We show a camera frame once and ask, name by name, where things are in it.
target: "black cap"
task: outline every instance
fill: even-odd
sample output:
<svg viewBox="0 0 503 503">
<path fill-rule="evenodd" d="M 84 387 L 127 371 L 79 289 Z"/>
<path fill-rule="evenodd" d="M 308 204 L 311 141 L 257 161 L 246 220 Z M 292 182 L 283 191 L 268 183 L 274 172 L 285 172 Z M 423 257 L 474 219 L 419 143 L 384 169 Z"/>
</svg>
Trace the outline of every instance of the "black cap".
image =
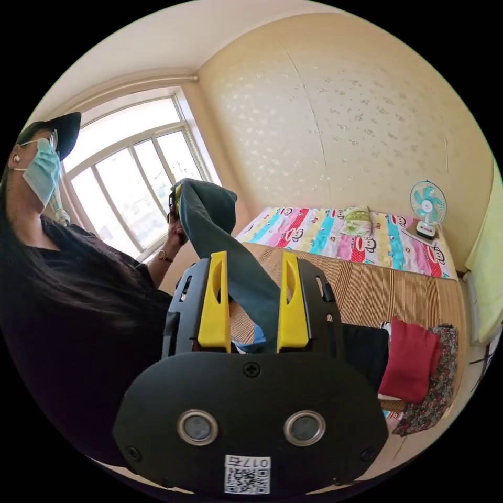
<svg viewBox="0 0 503 503">
<path fill-rule="evenodd" d="M 82 114 L 80 112 L 73 112 L 67 115 L 61 115 L 50 121 L 38 121 L 31 123 L 17 138 L 16 143 L 21 144 L 30 141 L 35 134 L 44 129 L 56 130 L 58 132 L 58 154 L 59 158 L 63 160 L 75 146 L 77 137 L 80 131 L 80 122 Z"/>
</svg>

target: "yellow curtain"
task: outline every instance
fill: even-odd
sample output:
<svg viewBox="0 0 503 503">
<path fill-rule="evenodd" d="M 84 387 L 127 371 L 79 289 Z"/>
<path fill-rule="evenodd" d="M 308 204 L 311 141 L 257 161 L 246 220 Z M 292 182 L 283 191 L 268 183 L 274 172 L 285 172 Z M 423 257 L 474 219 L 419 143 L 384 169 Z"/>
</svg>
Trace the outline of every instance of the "yellow curtain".
<svg viewBox="0 0 503 503">
<path fill-rule="evenodd" d="M 503 181 L 494 161 L 493 188 L 482 228 L 465 266 L 472 271 L 480 316 L 477 334 L 488 344 L 503 322 Z"/>
</svg>

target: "black device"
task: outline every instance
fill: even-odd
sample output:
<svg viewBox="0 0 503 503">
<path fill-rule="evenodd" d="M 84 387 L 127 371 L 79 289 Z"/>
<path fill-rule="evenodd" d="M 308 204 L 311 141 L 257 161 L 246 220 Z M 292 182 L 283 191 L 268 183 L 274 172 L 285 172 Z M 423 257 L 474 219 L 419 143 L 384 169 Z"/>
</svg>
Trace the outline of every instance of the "black device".
<svg viewBox="0 0 503 503">
<path fill-rule="evenodd" d="M 131 384 L 113 428 L 127 464 L 155 484 L 237 501 L 361 477 L 388 429 L 375 391 L 344 362 L 323 271 L 284 254 L 277 352 L 254 355 L 230 342 L 226 275 L 222 252 L 182 277 L 162 359 Z"/>
</svg>

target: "hand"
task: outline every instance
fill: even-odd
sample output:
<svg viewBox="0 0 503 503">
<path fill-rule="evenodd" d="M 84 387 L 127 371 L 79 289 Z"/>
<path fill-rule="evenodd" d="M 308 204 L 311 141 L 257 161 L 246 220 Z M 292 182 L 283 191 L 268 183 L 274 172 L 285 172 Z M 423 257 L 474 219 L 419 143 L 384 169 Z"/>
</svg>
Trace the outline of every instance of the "hand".
<svg viewBox="0 0 503 503">
<path fill-rule="evenodd" d="M 172 206 L 168 215 L 168 239 L 166 240 L 165 247 L 176 254 L 186 242 L 187 235 L 183 230 L 180 218 L 176 215 L 175 207 Z"/>
</svg>

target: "fan base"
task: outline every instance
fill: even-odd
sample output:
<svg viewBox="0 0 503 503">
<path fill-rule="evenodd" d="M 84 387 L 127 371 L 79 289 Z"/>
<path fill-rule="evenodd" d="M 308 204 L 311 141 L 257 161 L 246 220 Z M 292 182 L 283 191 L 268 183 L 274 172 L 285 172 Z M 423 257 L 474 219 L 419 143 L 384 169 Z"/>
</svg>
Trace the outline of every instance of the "fan base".
<svg viewBox="0 0 503 503">
<path fill-rule="evenodd" d="M 435 239 L 436 227 L 433 225 L 428 225 L 425 224 L 424 222 L 419 221 L 415 230 L 419 236 L 424 237 L 425 239 L 429 240 Z"/>
</svg>

